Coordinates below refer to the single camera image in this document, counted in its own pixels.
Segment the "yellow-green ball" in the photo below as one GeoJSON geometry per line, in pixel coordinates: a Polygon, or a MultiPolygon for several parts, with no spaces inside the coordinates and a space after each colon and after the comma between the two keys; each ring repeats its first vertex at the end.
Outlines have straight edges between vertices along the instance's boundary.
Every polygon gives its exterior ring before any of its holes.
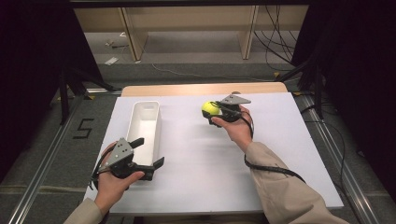
{"type": "Polygon", "coordinates": [[[212,105],[211,101],[208,101],[208,102],[204,103],[202,105],[201,109],[203,111],[206,111],[210,115],[217,115],[220,112],[219,108],[214,106],[214,105],[212,105]]]}

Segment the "black stand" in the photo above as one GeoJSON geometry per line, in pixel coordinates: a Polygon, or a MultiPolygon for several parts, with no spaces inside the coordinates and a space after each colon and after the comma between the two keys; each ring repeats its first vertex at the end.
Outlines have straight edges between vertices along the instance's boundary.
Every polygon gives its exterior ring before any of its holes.
{"type": "Polygon", "coordinates": [[[276,78],[278,82],[284,82],[299,73],[303,73],[298,83],[300,90],[307,90],[315,83],[315,108],[319,117],[323,119],[321,111],[321,91],[323,88],[322,74],[319,68],[329,63],[332,54],[337,47],[338,39],[345,30],[345,21],[348,13],[352,10],[353,0],[343,0],[329,19],[328,24],[323,30],[318,43],[307,61],[301,63],[293,70],[283,76],[276,78]]]}
{"type": "Polygon", "coordinates": [[[107,91],[120,91],[121,88],[115,88],[108,85],[102,80],[90,76],[89,74],[77,69],[77,68],[66,68],[63,69],[59,75],[59,92],[61,95],[61,105],[62,105],[62,120],[61,124],[67,120],[69,116],[69,103],[67,95],[67,86],[70,87],[75,95],[84,95],[87,89],[82,84],[82,80],[90,81],[107,91]]]}

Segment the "right hand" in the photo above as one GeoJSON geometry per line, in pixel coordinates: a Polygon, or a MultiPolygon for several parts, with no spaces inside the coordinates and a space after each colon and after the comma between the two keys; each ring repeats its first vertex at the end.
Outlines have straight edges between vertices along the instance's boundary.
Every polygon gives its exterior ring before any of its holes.
{"type": "MultiPolygon", "coordinates": [[[[242,116],[249,123],[251,123],[251,117],[249,115],[249,110],[243,106],[239,106],[241,108],[242,116]]],[[[247,124],[239,119],[235,122],[227,122],[224,119],[213,117],[212,121],[223,127],[227,134],[230,136],[230,139],[235,142],[245,153],[248,150],[248,145],[253,141],[250,135],[250,129],[247,124]]]]}

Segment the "gray floor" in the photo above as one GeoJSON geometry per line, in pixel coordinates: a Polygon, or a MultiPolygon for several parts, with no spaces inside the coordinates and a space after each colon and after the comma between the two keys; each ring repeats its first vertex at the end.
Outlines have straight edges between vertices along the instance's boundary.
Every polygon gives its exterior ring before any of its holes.
{"type": "MultiPolygon", "coordinates": [[[[173,83],[213,83],[213,82],[249,82],[257,80],[271,81],[274,72],[285,73],[292,66],[277,58],[274,54],[265,53],[265,48],[256,37],[253,38],[252,50],[248,60],[242,60],[236,33],[233,32],[184,32],[184,33],[150,33],[145,53],[140,62],[134,62],[128,48],[111,48],[126,45],[126,39],[120,34],[86,34],[94,57],[107,83],[124,87],[128,85],[152,85],[173,83]],[[112,65],[104,62],[112,57],[119,60],[112,65]]],[[[294,38],[289,32],[282,33],[288,45],[294,45],[294,38]]],[[[283,52],[280,46],[271,45],[277,52],[283,52]]],[[[287,81],[289,91],[296,91],[293,78],[287,81]]],[[[87,83],[87,87],[96,88],[87,83]]],[[[54,155],[43,182],[31,204],[23,223],[62,223],[83,198],[89,176],[96,161],[98,150],[106,132],[117,94],[90,94],[77,105],[70,124],[64,130],[59,149],[54,155]],[[83,119],[86,128],[92,129],[88,138],[78,139],[85,135],[78,127],[83,119]]],[[[301,110],[311,102],[310,95],[295,97],[301,110]]],[[[396,223],[396,206],[381,183],[376,178],[367,161],[356,153],[357,146],[344,122],[339,118],[330,100],[323,98],[324,120],[326,127],[341,151],[346,151],[346,167],[353,174],[364,199],[374,211],[376,218],[372,223],[396,223]]],[[[303,113],[306,121],[313,120],[315,112],[303,113]]],[[[30,147],[22,152],[6,179],[0,185],[0,223],[7,223],[13,210],[21,199],[27,186],[31,183],[43,158],[52,149],[52,140],[60,129],[61,105],[54,96],[42,125],[32,138],[30,147]]],[[[318,152],[323,159],[335,184],[340,185],[339,166],[332,158],[326,142],[323,141],[318,124],[307,122],[318,152]]],[[[348,204],[357,202],[354,193],[346,195],[340,190],[345,204],[342,209],[332,210],[335,215],[350,223],[358,223],[353,209],[348,204]]],[[[365,220],[364,212],[357,211],[359,219],[365,220]]],[[[131,217],[110,217],[108,223],[133,223],[131,217]]]]}

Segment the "human hand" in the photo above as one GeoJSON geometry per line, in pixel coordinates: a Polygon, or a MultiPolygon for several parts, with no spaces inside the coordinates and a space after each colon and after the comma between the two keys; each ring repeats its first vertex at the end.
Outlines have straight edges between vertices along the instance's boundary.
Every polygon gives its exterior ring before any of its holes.
{"type": "MultiPolygon", "coordinates": [[[[246,119],[249,123],[251,123],[251,117],[248,109],[243,106],[239,106],[241,108],[242,117],[246,119]]],[[[235,122],[227,122],[224,119],[213,117],[211,119],[215,124],[223,127],[227,134],[230,136],[230,139],[234,141],[241,149],[246,153],[248,149],[248,145],[252,142],[252,137],[250,133],[250,128],[247,124],[239,119],[235,122]]]]}
{"type": "MultiPolygon", "coordinates": [[[[113,147],[115,144],[116,142],[110,144],[105,151],[113,147]]],[[[107,161],[109,155],[110,153],[106,155],[102,164],[107,161]]],[[[145,175],[145,173],[139,171],[134,172],[124,179],[119,179],[110,172],[99,174],[98,193],[95,198],[95,203],[99,207],[102,215],[104,216],[110,208],[120,200],[124,191],[138,179],[143,177],[143,175],[145,175]]]]}

